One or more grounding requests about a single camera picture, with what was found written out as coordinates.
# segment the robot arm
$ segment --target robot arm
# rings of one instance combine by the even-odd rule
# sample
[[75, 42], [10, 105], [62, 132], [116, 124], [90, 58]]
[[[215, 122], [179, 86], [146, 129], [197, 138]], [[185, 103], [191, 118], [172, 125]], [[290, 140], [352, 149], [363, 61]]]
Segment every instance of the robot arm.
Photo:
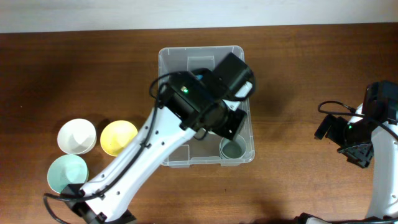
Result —
[[338, 152], [357, 166], [366, 168], [375, 157], [373, 195], [366, 218], [384, 219], [385, 223], [398, 217], [397, 106], [398, 85], [387, 81], [373, 83], [355, 112], [361, 118], [346, 121], [333, 116], [339, 113], [328, 113], [315, 133], [316, 139], [326, 135], [337, 143]]
[[162, 161], [202, 128], [234, 139], [246, 118], [237, 109], [239, 101], [255, 90], [252, 71], [232, 53], [213, 71], [175, 72], [159, 80], [155, 107], [123, 152], [89, 182], [67, 185], [59, 197], [44, 195], [54, 219], [64, 223], [49, 208], [47, 197], [64, 201], [90, 224], [133, 222], [128, 205]]
[[[153, 112], [130, 145], [105, 170], [84, 184], [81, 190], [88, 195], [94, 194], [119, 175], [139, 150], [140, 143], [148, 132], [146, 127], [150, 125], [152, 114]], [[196, 131], [190, 128], [182, 130], [179, 127], [180, 123], [180, 119], [168, 108], [158, 109], [154, 131], [149, 141], [150, 147], [144, 149], [137, 161], [103, 197], [86, 202], [95, 214], [102, 213], [107, 217], [107, 222], [122, 216], [138, 189], [162, 161], [195, 135]]]

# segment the transparent plastic container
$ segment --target transparent plastic container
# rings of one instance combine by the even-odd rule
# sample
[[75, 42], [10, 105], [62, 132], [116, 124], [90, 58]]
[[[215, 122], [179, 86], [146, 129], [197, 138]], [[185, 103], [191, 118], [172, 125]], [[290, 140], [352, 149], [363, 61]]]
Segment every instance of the transparent plastic container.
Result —
[[[224, 59], [228, 53], [234, 53], [244, 61], [243, 49], [239, 46], [220, 47], [171, 47], [164, 48], [159, 52], [159, 76], [177, 71], [194, 70], [196, 68], [214, 68]], [[241, 135], [246, 142], [246, 152], [240, 159], [222, 159], [220, 157], [220, 142], [222, 137], [208, 134], [207, 137], [198, 141], [191, 139], [176, 149], [163, 161], [163, 166], [174, 168], [189, 167], [194, 164], [221, 164], [221, 166], [237, 166], [242, 163], [251, 162], [254, 159], [254, 140], [251, 125], [251, 114], [249, 100], [242, 102], [239, 109], [244, 110], [248, 117], [242, 127]], [[200, 138], [204, 133], [197, 133]]]

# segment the green cup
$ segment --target green cup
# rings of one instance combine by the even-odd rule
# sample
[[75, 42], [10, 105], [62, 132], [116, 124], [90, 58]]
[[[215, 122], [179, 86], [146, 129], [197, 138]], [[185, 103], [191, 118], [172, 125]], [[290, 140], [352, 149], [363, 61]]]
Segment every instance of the green cup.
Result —
[[223, 138], [220, 142], [221, 159], [240, 159], [246, 153], [246, 141], [240, 135], [236, 136], [235, 141]]
[[68, 184], [82, 184], [88, 180], [86, 162], [76, 155], [56, 159], [47, 172], [47, 182], [53, 191], [61, 193]]

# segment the wooden tabletop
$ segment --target wooden tabletop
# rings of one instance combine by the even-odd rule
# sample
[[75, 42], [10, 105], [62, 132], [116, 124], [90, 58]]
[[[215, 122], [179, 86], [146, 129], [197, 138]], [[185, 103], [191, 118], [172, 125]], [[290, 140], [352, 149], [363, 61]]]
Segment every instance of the wooden tabletop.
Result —
[[[255, 73], [250, 99], [256, 157], [237, 167], [159, 167], [129, 209], [141, 223], [250, 223], [302, 212], [362, 219], [373, 165], [360, 169], [330, 140], [314, 140], [317, 106], [358, 106], [368, 84], [398, 82], [398, 24], [117, 30], [0, 35], [0, 223], [55, 223], [42, 194], [62, 124], [86, 118], [141, 126], [164, 47], [239, 45]], [[338, 107], [329, 109], [341, 110]], [[90, 177], [109, 164], [97, 142]], [[82, 223], [61, 202], [64, 220]]]

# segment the small cup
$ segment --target small cup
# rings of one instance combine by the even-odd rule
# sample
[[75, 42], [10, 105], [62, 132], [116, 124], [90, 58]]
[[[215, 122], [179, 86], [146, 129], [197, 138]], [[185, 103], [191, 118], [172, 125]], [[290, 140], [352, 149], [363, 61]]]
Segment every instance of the small cup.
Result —
[[102, 149], [111, 156], [118, 156], [136, 137], [137, 128], [128, 121], [114, 121], [105, 127], [99, 142]]
[[222, 159], [240, 159], [246, 152], [246, 141], [240, 135], [235, 141], [223, 138], [220, 142], [220, 157]]
[[85, 154], [92, 150], [97, 141], [95, 127], [86, 119], [73, 119], [62, 126], [57, 141], [64, 153]]
[[53, 191], [61, 193], [68, 184], [82, 184], [88, 180], [86, 162], [76, 155], [56, 159], [47, 172], [47, 182]]

